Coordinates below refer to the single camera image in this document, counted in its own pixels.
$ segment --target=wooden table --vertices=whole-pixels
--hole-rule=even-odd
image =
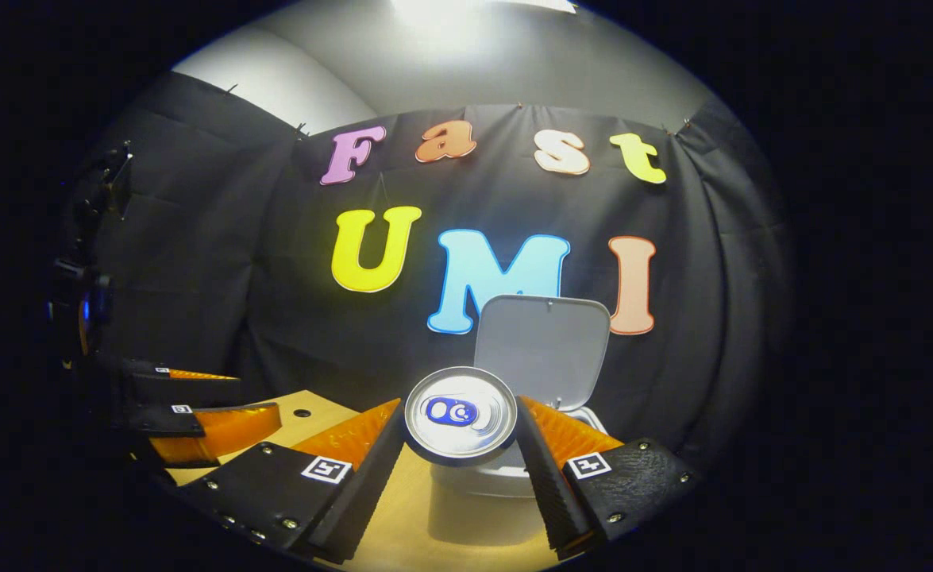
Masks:
[[[291,446],[357,415],[309,391],[272,401],[279,405],[282,427],[265,441],[281,446]],[[293,414],[296,409],[306,409],[310,416],[298,417]],[[226,463],[240,453],[223,455],[219,461]],[[211,470],[169,473],[177,485],[186,485]],[[431,515],[431,507],[437,504],[441,510]],[[448,539],[450,533],[456,543],[435,537]],[[528,572],[553,567],[558,561],[547,547],[546,530],[535,500],[465,496],[448,491],[434,484],[430,463],[404,445],[378,508],[364,530],[357,556],[342,565],[318,562],[350,572]]]

